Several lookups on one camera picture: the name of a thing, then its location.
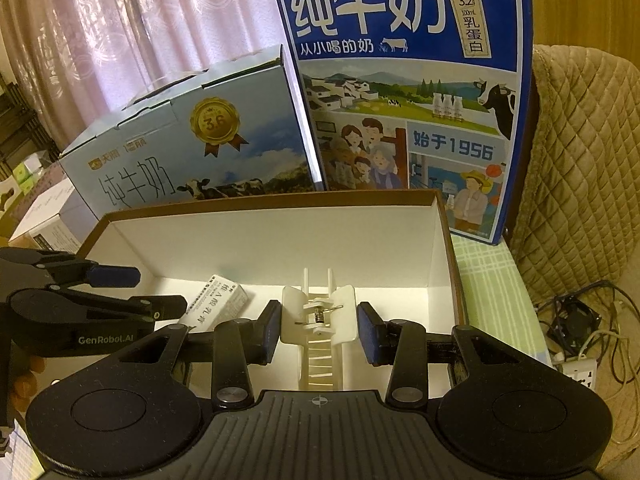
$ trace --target ribbed black surface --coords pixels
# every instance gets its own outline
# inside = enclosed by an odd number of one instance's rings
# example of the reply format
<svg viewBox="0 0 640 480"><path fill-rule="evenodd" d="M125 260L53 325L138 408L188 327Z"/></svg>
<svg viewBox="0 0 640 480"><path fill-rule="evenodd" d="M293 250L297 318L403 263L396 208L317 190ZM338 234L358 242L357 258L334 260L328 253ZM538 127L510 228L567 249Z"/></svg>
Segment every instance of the ribbed black surface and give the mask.
<svg viewBox="0 0 640 480"><path fill-rule="evenodd" d="M479 431L478 438L486 438ZM62 478L47 474L48 480ZM451 455L426 420L374 392L266 392L216 416L198 443L148 480L489 480ZM575 480L595 480L584 473Z"/></svg>

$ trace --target human hand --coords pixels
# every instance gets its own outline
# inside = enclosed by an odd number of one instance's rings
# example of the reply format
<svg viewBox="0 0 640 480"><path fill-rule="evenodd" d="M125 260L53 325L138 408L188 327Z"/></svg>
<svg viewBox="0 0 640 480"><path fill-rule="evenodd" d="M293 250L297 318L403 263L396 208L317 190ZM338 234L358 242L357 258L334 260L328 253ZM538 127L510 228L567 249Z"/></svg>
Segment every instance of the human hand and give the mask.
<svg viewBox="0 0 640 480"><path fill-rule="evenodd" d="M46 362L42 357L29 357L29 371L14 381L14 390L9 394L9 397L11 404L18 412L26 412L31 399L38 393L38 381L34 372L43 373L45 365Z"/></svg>

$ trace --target floral curtain pattern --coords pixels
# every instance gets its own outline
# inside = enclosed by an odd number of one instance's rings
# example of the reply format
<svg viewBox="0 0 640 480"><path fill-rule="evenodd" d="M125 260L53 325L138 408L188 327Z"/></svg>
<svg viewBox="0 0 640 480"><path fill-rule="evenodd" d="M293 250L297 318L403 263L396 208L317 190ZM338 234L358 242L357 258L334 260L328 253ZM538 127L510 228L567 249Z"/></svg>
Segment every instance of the floral curtain pattern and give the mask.
<svg viewBox="0 0 640 480"><path fill-rule="evenodd" d="M284 41L276 0L0 0L0 30L60 148L158 78Z"/></svg>

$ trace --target open box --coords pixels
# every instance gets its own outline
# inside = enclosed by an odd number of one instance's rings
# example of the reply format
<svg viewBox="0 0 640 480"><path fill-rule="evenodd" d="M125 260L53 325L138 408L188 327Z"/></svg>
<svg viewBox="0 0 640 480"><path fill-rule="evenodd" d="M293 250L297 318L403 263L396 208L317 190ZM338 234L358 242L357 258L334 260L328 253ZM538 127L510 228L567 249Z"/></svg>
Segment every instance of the open box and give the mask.
<svg viewBox="0 0 640 480"><path fill-rule="evenodd" d="M466 319L444 204L433 190L252 196L113 212L79 255L140 270L136 288L92 290L119 298L181 294L190 302L218 274L242 285L250 300L241 316L255 319L269 300L282 299L284 286L300 287L305 267L309 291L326 292L331 268L337 286L353 285L356 303L369 301L385 320L450 333ZM42 379L94 360L51 360ZM449 389L447 367L430 367L430 397L439 397ZM249 367L254 392L298 389L300 368L300 347L279 342L270 365ZM342 344L343 389L384 393L389 373L367 364L358 339ZM194 365L190 387L210 395L210 365Z"/></svg>

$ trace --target quilted chair cover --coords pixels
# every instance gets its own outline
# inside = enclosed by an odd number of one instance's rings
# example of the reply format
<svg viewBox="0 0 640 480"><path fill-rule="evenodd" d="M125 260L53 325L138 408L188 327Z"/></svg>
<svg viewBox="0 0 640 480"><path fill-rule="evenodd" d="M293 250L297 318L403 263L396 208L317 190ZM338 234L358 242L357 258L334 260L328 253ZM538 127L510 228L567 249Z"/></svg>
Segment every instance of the quilted chair cover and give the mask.
<svg viewBox="0 0 640 480"><path fill-rule="evenodd" d="M538 45L540 116L511 252L534 303L617 279L640 238L638 69Z"/></svg>

